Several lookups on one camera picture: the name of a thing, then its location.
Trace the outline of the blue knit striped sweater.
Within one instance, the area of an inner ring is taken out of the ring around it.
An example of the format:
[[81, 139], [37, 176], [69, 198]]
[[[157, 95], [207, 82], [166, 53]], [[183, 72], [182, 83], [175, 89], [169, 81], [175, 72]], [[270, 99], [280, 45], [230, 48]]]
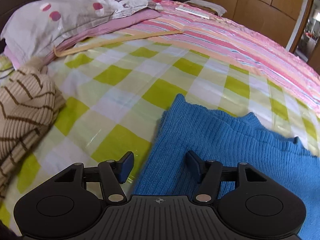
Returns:
[[162, 115], [133, 193], [192, 196], [198, 186], [184, 164], [190, 150], [225, 166], [247, 162], [293, 192], [306, 206], [300, 238], [319, 239], [319, 158], [298, 137], [268, 130], [253, 113], [233, 117], [179, 94]]

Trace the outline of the green white checkered sheet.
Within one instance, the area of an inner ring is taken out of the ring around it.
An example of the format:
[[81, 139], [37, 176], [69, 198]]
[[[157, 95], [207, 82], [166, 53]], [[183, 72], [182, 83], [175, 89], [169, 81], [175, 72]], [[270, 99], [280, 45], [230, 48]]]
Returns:
[[17, 169], [1, 220], [16, 230], [13, 209], [25, 193], [74, 162], [94, 166], [126, 151], [136, 159], [123, 186], [129, 193], [158, 121], [177, 94], [235, 116], [253, 112], [265, 127], [299, 137], [319, 155], [319, 117], [287, 78], [315, 75], [288, 57], [248, 41], [210, 37], [196, 45], [172, 36], [112, 44], [52, 62], [49, 75], [66, 106]]

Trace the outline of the beige brown striped sweater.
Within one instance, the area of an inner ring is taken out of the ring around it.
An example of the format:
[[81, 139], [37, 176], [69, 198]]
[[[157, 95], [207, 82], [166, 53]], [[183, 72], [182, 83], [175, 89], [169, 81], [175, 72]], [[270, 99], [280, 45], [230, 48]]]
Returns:
[[65, 103], [39, 57], [1, 86], [1, 199], [18, 163], [46, 135]]

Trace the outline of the pink striped blanket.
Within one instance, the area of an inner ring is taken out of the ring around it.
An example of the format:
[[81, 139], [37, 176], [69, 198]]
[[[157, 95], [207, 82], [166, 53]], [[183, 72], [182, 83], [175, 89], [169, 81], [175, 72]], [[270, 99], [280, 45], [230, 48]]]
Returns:
[[161, 16], [90, 38], [87, 43], [169, 31], [169, 36], [121, 41], [57, 59], [80, 78], [60, 80], [65, 94], [95, 105], [116, 93], [125, 103], [168, 108], [176, 94], [231, 115], [255, 112], [288, 119], [319, 115], [319, 76], [300, 59], [259, 33], [221, 17], [202, 19], [163, 4]]

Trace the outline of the wooden door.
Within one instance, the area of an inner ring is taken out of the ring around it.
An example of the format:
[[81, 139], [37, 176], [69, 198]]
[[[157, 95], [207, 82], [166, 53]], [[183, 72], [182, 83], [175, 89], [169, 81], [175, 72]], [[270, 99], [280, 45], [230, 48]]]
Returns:
[[303, 0], [289, 51], [314, 69], [319, 57], [319, 0]]

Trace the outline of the grey folded cloth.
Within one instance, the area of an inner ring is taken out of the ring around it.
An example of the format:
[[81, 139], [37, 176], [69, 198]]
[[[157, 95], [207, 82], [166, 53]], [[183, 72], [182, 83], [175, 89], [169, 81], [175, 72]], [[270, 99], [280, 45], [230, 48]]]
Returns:
[[203, 0], [189, 0], [187, 1], [188, 4], [192, 4], [195, 7], [202, 8], [203, 10], [211, 10], [215, 11], [215, 14], [218, 16], [222, 16], [227, 12], [227, 10], [215, 3], [203, 1]]

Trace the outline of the white pillow pink dots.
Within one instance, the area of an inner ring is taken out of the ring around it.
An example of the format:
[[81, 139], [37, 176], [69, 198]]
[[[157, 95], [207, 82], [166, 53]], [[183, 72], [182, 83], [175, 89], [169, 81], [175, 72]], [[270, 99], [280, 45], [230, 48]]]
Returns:
[[6, 43], [4, 55], [15, 69], [33, 56], [52, 55], [63, 42], [111, 20], [130, 17], [140, 11], [162, 6], [152, 0], [40, 0], [16, 10], [2, 32]]

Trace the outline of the white flat box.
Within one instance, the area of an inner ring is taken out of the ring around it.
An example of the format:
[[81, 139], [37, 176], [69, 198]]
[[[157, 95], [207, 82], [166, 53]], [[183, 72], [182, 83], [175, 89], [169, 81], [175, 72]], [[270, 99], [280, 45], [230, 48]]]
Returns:
[[195, 10], [195, 9], [190, 9], [188, 7], [184, 7], [184, 6], [178, 6], [175, 8], [176, 10], [178, 11], [183, 11], [183, 12], [186, 12], [188, 14], [191, 14], [191, 15], [194, 15], [194, 16], [198, 16], [198, 17], [201, 17], [201, 18], [205, 18], [205, 19], [210, 19], [210, 15], [205, 13], [205, 12], [201, 12], [201, 11], [198, 11], [198, 10]]

